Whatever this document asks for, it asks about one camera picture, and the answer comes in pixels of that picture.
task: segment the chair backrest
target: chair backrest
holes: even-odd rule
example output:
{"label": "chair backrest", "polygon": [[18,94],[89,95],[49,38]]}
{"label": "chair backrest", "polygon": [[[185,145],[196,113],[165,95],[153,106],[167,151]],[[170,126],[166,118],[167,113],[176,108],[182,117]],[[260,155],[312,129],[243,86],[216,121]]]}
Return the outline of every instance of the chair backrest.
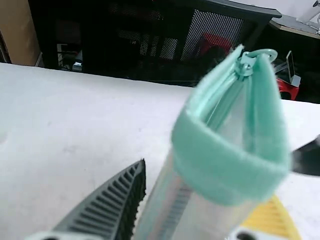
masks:
{"label": "chair backrest", "polygon": [[115,76],[186,86],[197,84],[237,45],[250,50],[270,19],[281,17],[275,9],[228,0],[108,4],[109,22],[120,39],[106,46],[119,54],[112,61],[113,69],[118,65]]}

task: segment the black mesh chair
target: black mesh chair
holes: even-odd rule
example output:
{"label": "black mesh chair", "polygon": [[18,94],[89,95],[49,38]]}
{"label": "black mesh chair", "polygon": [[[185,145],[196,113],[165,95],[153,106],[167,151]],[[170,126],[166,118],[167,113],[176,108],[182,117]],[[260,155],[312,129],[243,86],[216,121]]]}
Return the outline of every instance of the black mesh chair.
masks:
{"label": "black mesh chair", "polygon": [[[103,18],[95,14],[84,21],[83,70],[183,86],[196,85],[237,45],[250,50],[270,19],[281,17],[275,9],[227,0],[103,4]],[[97,23],[107,31],[93,29]]]}

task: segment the white table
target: white table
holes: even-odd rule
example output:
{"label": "white table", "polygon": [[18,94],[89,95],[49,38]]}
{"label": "white table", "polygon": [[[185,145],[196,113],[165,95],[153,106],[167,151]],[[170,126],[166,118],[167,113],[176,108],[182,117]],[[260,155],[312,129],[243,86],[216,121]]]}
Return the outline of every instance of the white table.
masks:
{"label": "white table", "polygon": [[[149,193],[191,90],[0,63],[1,239],[50,230],[141,158]],[[283,106],[292,149],[320,133],[320,106]],[[291,174],[277,195],[303,239],[320,239],[320,177]]]}

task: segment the cardboard box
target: cardboard box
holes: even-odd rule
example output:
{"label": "cardboard box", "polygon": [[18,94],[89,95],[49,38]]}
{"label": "cardboard box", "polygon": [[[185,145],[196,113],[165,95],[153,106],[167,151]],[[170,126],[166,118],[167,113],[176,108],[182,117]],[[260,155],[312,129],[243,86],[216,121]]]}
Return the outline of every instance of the cardboard box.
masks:
{"label": "cardboard box", "polygon": [[0,1],[0,38],[12,64],[36,64],[40,49],[28,0]]}

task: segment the red object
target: red object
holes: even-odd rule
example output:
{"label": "red object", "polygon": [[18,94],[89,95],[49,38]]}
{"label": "red object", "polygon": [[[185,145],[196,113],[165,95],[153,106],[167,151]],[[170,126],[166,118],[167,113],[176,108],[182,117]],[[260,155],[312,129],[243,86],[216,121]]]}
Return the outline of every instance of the red object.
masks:
{"label": "red object", "polygon": [[296,99],[297,94],[299,92],[299,87],[293,86],[290,83],[281,80],[280,78],[277,78],[276,82],[278,84],[280,93],[289,93],[290,94],[290,100],[295,100]]}
{"label": "red object", "polygon": [[204,33],[200,44],[200,56],[206,53],[206,51],[208,51],[213,46],[219,46],[225,51],[225,54],[227,55],[230,48],[232,47],[232,44],[228,39],[222,36]]}

